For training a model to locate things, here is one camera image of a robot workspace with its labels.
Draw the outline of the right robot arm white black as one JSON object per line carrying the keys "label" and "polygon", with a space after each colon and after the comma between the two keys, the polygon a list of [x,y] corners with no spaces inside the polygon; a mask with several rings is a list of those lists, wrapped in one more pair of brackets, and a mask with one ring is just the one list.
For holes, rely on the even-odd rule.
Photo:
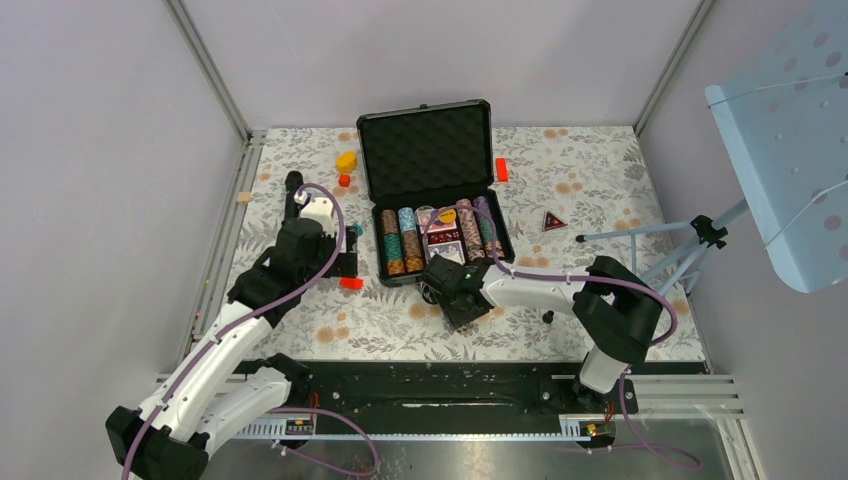
{"label": "right robot arm white black", "polygon": [[463,265],[435,256],[422,281],[453,329],[496,307],[573,314],[593,342],[573,386],[575,402],[589,412],[607,405],[620,376],[646,359],[664,310],[654,290],[609,256],[596,257],[575,274],[492,258]]}

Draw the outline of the clear plastic disc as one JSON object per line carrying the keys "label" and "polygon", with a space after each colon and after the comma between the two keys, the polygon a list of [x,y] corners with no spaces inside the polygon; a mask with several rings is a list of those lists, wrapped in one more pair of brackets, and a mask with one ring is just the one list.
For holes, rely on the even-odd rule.
{"label": "clear plastic disc", "polygon": [[433,212],[434,208],[429,205],[418,207],[415,210],[416,222],[420,229],[423,229],[428,224]]}

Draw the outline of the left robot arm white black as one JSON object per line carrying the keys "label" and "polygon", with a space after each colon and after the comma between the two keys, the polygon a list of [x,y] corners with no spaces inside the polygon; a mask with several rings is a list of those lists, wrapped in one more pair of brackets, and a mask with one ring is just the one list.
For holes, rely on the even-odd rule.
{"label": "left robot arm white black", "polygon": [[123,478],[198,479],[211,456],[257,417],[312,405],[310,370],[285,354],[255,363],[254,379],[220,396],[247,353],[319,279],[357,273],[357,232],[284,221],[274,245],[241,273],[218,317],[153,394],[118,406],[106,430]]}

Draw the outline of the black poker chip case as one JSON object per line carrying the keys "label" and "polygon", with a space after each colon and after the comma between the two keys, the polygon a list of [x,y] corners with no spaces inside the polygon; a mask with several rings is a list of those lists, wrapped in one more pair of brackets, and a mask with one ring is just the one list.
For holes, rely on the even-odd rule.
{"label": "black poker chip case", "polygon": [[513,248],[495,183],[491,105],[473,99],[423,104],[359,116],[356,121],[376,235],[377,278],[388,288],[414,285],[418,272],[389,272],[382,212],[402,207],[443,207],[458,199],[487,199],[501,258]]}

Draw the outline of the blue playing card deck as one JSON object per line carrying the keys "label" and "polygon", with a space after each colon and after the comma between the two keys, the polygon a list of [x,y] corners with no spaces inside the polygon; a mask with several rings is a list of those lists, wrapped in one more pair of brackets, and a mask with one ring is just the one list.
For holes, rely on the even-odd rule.
{"label": "blue playing card deck", "polygon": [[428,246],[428,252],[432,257],[441,256],[459,264],[465,263],[465,255],[460,241],[431,244]]}

